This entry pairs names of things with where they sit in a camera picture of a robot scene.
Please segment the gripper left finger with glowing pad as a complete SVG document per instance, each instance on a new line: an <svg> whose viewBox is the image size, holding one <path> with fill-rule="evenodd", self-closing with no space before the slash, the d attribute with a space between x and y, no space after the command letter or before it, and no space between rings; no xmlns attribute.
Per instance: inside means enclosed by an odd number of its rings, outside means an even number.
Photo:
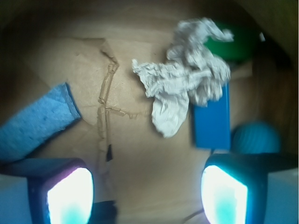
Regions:
<svg viewBox="0 0 299 224"><path fill-rule="evenodd" d="M0 167L2 224L86 224L93 198L93 175L81 159L23 159Z"/></svg>

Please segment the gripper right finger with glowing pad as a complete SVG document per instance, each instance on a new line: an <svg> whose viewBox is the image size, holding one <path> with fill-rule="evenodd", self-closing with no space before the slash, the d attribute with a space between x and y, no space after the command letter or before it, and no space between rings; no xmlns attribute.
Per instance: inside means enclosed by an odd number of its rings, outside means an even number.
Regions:
<svg viewBox="0 0 299 224"><path fill-rule="evenodd" d="M299 171L295 155L213 154L201 177L211 224L297 224Z"/></svg>

